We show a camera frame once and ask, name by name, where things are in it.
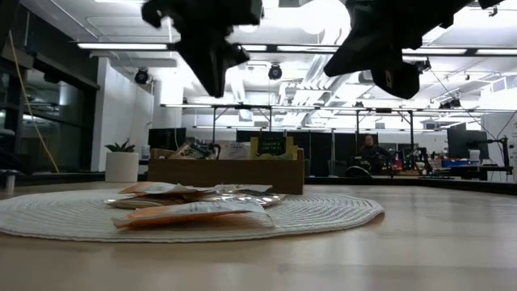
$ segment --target security camera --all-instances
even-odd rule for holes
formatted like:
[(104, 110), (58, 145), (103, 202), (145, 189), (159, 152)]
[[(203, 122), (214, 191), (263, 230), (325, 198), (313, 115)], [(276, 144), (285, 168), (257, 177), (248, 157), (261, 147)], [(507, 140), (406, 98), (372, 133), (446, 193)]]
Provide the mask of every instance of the security camera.
[(146, 68), (138, 69), (137, 74), (135, 74), (135, 82), (140, 85), (147, 85), (151, 82), (151, 77)]
[(282, 78), (282, 69), (280, 68), (280, 65), (271, 65), (268, 76), (270, 80), (278, 80)]

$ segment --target potted plant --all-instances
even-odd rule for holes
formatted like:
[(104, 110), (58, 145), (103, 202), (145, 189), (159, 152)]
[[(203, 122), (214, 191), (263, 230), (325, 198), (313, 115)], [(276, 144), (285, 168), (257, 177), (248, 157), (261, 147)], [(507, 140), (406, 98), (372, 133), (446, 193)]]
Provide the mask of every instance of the potted plant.
[(106, 154), (106, 182), (138, 181), (138, 154), (135, 145), (126, 141), (122, 145), (106, 145), (111, 153)]

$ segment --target yellow cable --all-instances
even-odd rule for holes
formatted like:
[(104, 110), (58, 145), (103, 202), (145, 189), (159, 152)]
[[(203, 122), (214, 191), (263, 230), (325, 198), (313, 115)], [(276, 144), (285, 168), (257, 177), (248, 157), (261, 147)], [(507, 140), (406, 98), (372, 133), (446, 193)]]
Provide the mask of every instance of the yellow cable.
[(50, 162), (52, 162), (52, 165), (54, 166), (56, 173), (59, 174), (59, 168), (57, 168), (57, 164), (54, 161), (52, 154), (50, 154), (50, 151), (48, 150), (47, 145), (45, 144), (45, 141), (43, 140), (43, 138), (41, 136), (40, 129), (38, 129), (38, 125), (36, 124), (36, 119), (34, 118), (34, 115), (32, 115), (31, 103), (29, 102), (29, 98), (27, 97), (27, 92), (25, 91), (25, 85), (23, 85), (22, 73), (19, 70), (18, 57), (16, 56), (15, 42), (13, 41), (13, 35), (12, 35), (11, 31), (9, 31), (9, 40), (11, 41), (11, 50), (13, 52), (13, 57), (15, 58), (16, 73), (18, 73), (19, 84), (22, 87), (23, 97), (25, 97), (25, 102), (27, 103), (27, 109), (29, 110), (29, 114), (31, 115), (32, 123), (34, 124), (34, 128), (36, 129), (36, 132), (38, 133), (38, 137), (40, 138), (41, 144), (43, 145), (45, 152), (47, 152), (47, 155), (50, 158)]

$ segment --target person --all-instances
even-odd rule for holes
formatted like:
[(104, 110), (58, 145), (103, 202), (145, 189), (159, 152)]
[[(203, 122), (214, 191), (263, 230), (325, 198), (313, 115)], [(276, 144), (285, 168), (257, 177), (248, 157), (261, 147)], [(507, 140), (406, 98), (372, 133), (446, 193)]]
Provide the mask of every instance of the person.
[(374, 144), (371, 134), (364, 137), (364, 146), (359, 150), (359, 155), (370, 164), (371, 173), (381, 173), (384, 160), (392, 158), (390, 152)]

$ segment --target ceiling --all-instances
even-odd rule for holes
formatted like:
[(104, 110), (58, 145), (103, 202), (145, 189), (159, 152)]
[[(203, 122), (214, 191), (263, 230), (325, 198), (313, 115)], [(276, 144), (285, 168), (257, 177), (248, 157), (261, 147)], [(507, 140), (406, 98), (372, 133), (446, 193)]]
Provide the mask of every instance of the ceiling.
[[(179, 34), (165, 22), (156, 30), (144, 23), (140, 17), (140, 6), (134, 0), (21, 0), (22, 4), (52, 25), (77, 41), (94, 42), (169, 42), (176, 41)], [(343, 36), (335, 32), (349, 29), (346, 9), (339, 0), (300, 0), (301, 7), (289, 7), (285, 3), (293, 0), (264, 0), (265, 19), (254, 32), (236, 28), (230, 40), (243, 44), (340, 44)], [(325, 13), (314, 13), (320, 10)], [(426, 45), (439, 46), (501, 46), (517, 47), (517, 3), (505, 1), (498, 14), (489, 17), (488, 11), (467, 8), (455, 17), (455, 25), (449, 29), (436, 28), (424, 37)], [(170, 59), (178, 61), (174, 74), (185, 76), (186, 97), (206, 95), (194, 74), (177, 53), (114, 53), (109, 57), (135, 61), (138, 59)], [(302, 82), (305, 86), (315, 86), (333, 91), (330, 100), (341, 100), (340, 104), (353, 103), (367, 94), (369, 102), (402, 101), (370, 85), (358, 84), (356, 76), (327, 78), (321, 73), (328, 56), (310, 54), (270, 54), (251, 55), (248, 66), (240, 68), (242, 87), (246, 93), (268, 91), (279, 96), (286, 82)], [(432, 57), (432, 70), (421, 77), (421, 90), (414, 102), (429, 103), (448, 91), (461, 91), (462, 99), (479, 98), (480, 89), (503, 74), (517, 73), (517, 57)], [(284, 76), (279, 81), (270, 81), (267, 71), (271, 63), (280, 63)], [(129, 65), (126, 70), (134, 70)], [(156, 79), (166, 79), (171, 68), (151, 68)], [(234, 92), (232, 80), (228, 80), (227, 91)], [(320, 96), (304, 98), (316, 101)]]

